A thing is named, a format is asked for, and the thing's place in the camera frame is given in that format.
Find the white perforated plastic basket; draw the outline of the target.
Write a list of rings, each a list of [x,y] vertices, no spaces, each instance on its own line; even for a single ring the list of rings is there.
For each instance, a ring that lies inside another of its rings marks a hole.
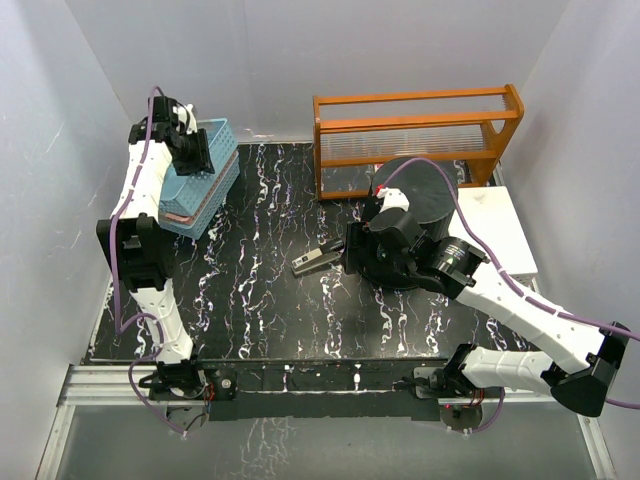
[[[492,249],[506,272],[530,287],[538,268],[507,188],[462,188],[458,203],[473,233]]]

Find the large black plastic bucket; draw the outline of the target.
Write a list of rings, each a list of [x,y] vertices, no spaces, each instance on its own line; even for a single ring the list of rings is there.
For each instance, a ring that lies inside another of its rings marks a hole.
[[[381,209],[375,191],[387,183],[403,193],[408,201],[408,212],[431,238],[439,240],[448,235],[455,207],[449,191],[457,186],[457,174],[444,163],[441,169],[447,174],[445,181],[436,169],[422,161],[412,162],[409,156],[398,157],[379,167],[371,179],[368,196],[361,212],[361,220],[371,221]],[[382,257],[382,246],[372,236],[367,236],[365,249],[358,265],[358,273],[376,287],[386,290],[413,290],[417,285],[394,272]]]

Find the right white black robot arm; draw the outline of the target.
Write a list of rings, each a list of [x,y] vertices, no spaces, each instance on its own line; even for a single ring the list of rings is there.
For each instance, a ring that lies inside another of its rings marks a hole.
[[[376,258],[371,242],[384,252],[384,276],[482,311],[536,347],[497,351],[462,344],[439,379],[423,381],[422,387],[460,397],[493,387],[529,390],[586,417],[600,416],[614,402],[610,388],[637,334],[617,322],[605,324],[552,305],[510,277],[484,243],[435,240],[400,207],[349,223],[345,238],[325,242],[320,250],[337,253],[346,273],[358,273]]]

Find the black silver stapler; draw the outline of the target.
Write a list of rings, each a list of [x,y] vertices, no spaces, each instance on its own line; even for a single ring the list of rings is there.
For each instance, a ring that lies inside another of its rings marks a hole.
[[[342,255],[342,252],[323,255],[318,247],[306,252],[291,262],[292,273],[295,276],[301,276],[320,267],[329,265],[332,262],[339,260]]]

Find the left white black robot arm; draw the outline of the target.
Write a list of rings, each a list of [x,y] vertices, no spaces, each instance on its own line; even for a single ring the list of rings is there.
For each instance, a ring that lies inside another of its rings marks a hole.
[[[127,289],[137,302],[156,346],[156,371],[143,378],[143,387],[152,394],[194,399],[204,392],[207,376],[197,366],[193,341],[178,312],[160,200],[169,170],[190,176],[212,174],[215,168],[207,133],[198,126],[192,106],[153,87],[147,107],[129,133],[129,161],[118,202],[109,218],[98,221],[96,234],[114,289]]]

